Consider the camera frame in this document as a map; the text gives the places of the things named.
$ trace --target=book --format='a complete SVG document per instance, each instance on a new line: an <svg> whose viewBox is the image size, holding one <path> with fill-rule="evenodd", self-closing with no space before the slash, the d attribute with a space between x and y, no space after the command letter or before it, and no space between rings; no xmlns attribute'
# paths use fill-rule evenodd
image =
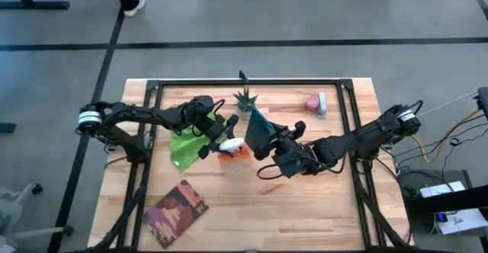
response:
<svg viewBox="0 0 488 253"><path fill-rule="evenodd" d="M144 214L143 221L159 244L167 249L207 210L208 205L183 180Z"/></svg>

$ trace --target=electronic device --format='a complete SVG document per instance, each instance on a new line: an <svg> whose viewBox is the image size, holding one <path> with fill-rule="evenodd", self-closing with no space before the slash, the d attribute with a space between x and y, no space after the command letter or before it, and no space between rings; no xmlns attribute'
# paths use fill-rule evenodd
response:
<svg viewBox="0 0 488 253"><path fill-rule="evenodd" d="M478 88L478 95L475 97L478 103L478 109L485 113L488 120L488 87Z"/></svg>
<svg viewBox="0 0 488 253"><path fill-rule="evenodd" d="M435 221L437 223L445 223L448 221L448 217L444 213L436 213L435 214Z"/></svg>

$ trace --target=white sneaker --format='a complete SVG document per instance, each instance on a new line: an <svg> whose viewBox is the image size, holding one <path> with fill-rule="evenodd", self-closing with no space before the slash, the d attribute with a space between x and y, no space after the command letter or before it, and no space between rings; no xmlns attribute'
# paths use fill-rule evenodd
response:
<svg viewBox="0 0 488 253"><path fill-rule="evenodd" d="M124 11L124 15L126 17L133 17L139 10L143 9L144 5L146 5L146 0L139 0L139 4L132 10Z"/></svg>

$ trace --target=chair leg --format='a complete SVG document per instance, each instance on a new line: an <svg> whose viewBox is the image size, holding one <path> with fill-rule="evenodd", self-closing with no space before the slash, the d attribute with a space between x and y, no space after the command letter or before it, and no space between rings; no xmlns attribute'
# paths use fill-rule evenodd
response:
<svg viewBox="0 0 488 253"><path fill-rule="evenodd" d="M17 233L12 234L12 238L14 238L14 239L26 239L26 238L39 236L39 235L47 235L47 234L53 234L53 233L58 233L58 232L64 232L64 231L65 231L64 227L51 227L48 229L38 229L38 230L17 232Z"/></svg>
<svg viewBox="0 0 488 253"><path fill-rule="evenodd" d="M13 133L16 126L15 123L0 123L0 133Z"/></svg>

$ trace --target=gray floor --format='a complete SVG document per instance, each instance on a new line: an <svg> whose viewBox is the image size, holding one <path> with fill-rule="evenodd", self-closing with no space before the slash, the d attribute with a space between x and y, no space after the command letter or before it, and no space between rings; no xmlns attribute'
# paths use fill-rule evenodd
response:
<svg viewBox="0 0 488 253"><path fill-rule="evenodd" d="M118 1L69 1L68 11L0 11L0 44L108 43ZM140 14L124 21L118 42L422 37L488 37L488 21L476 0L148 0ZM0 52L0 122L18 124L15 133L0 136L0 185L45 187L19 229L56 221L79 141L78 109L90 101L104 55ZM372 77L383 110L419 98L428 110L488 85L487 64L488 43L116 50L102 99L120 100L126 78L235 77L243 69L249 77ZM419 137L439 138L474 109L465 99L423 116ZM456 149L447 168L467 169L476 186L486 184L487 142L483 137ZM395 152L414 145L405 140ZM64 239L63 251L86 245L105 160L101 146L91 142L69 218L75 235ZM421 159L409 165L428 167ZM440 167L438 162L429 168ZM481 250L475 238L414 237L422 248ZM46 237L21 246L45 251L48 242Z"/></svg>

